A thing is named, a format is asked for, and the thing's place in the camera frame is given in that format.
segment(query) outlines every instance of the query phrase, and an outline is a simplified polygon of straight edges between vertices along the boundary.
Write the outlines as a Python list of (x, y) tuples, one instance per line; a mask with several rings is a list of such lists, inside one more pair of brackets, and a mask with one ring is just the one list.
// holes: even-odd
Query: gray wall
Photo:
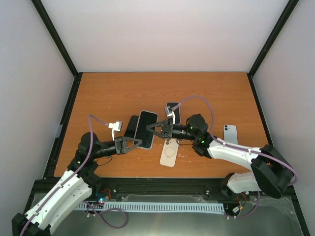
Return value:
[(249, 71), (287, 0), (43, 0), (79, 71)]
[(31, 1), (0, 3), (0, 235), (42, 178), (73, 81)]
[(295, 185), (315, 235), (315, 1), (298, 3), (254, 77), (275, 146), (300, 174)]

